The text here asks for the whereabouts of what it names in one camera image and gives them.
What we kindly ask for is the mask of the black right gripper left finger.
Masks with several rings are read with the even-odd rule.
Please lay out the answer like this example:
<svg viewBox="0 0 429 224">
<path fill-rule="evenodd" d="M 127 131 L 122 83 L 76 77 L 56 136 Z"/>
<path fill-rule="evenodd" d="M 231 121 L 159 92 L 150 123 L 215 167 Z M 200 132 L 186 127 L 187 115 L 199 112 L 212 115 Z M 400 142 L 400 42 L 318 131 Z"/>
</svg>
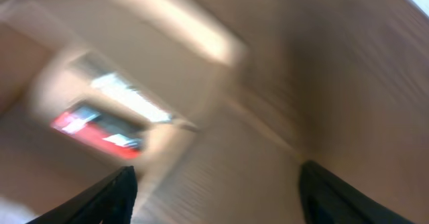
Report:
<svg viewBox="0 0 429 224">
<path fill-rule="evenodd" d="M 137 196 L 133 166 L 123 166 L 28 224 L 130 224 Z"/>
</svg>

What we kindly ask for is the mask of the black white marker pen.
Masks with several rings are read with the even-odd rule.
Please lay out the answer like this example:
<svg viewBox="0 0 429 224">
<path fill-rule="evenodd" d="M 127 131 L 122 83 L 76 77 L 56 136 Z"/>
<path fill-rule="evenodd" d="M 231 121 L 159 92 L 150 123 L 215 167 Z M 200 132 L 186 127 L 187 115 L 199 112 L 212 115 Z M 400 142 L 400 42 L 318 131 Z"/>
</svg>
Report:
<svg viewBox="0 0 429 224">
<path fill-rule="evenodd" d="M 153 103 L 139 89 L 135 88 L 116 72 L 95 78 L 90 85 L 100 90 L 104 95 L 142 115 L 150 122 L 171 122 L 173 119 L 171 113 Z"/>
</svg>

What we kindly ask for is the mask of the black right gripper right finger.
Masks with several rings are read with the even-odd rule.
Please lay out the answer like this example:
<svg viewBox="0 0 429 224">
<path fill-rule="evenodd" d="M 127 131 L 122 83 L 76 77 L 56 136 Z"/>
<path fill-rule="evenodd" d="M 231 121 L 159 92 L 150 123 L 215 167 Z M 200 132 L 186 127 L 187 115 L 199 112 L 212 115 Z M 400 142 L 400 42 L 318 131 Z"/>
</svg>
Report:
<svg viewBox="0 0 429 224">
<path fill-rule="evenodd" d="M 314 161 L 300 167 L 299 193 L 309 224 L 412 224 Z"/>
</svg>

